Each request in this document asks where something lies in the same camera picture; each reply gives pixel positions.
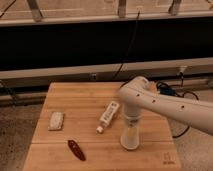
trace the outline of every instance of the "tube cap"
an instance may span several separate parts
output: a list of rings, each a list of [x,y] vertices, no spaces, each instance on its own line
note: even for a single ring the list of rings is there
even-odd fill
[[[102,126],[98,126],[96,129],[97,133],[101,134],[104,131],[104,128]]]

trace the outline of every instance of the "wooden table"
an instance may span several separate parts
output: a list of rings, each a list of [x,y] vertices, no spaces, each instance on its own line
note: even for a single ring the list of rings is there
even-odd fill
[[[124,128],[118,117],[104,134],[97,134],[99,117],[111,100],[119,101],[122,83],[52,83],[50,85],[24,171],[179,171],[179,158],[166,118],[142,112],[140,147],[127,151],[120,145]],[[65,113],[62,131],[48,131],[53,111]],[[78,142],[86,161],[76,158],[67,140]]]

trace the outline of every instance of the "wooden cutting board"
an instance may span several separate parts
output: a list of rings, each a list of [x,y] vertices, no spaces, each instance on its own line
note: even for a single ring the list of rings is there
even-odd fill
[[[122,83],[52,83],[32,139],[24,171],[180,171],[176,147],[166,118],[143,110],[140,146],[127,151],[120,145],[124,128],[122,107],[104,134],[97,134],[99,117],[118,99]],[[154,83],[151,90],[156,91]],[[48,131],[51,113],[65,113],[62,131]],[[70,151],[75,140],[86,161]]]

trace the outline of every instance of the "soap bar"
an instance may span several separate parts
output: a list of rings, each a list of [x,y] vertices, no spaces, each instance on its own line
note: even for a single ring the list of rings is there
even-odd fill
[[[64,114],[62,112],[53,112],[50,118],[49,131],[61,130],[63,125]]]

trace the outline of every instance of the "black panel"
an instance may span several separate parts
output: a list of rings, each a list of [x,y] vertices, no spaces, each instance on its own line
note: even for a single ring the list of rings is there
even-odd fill
[[[0,28],[0,70],[122,61],[135,21]],[[140,21],[128,62],[213,57],[213,18]]]

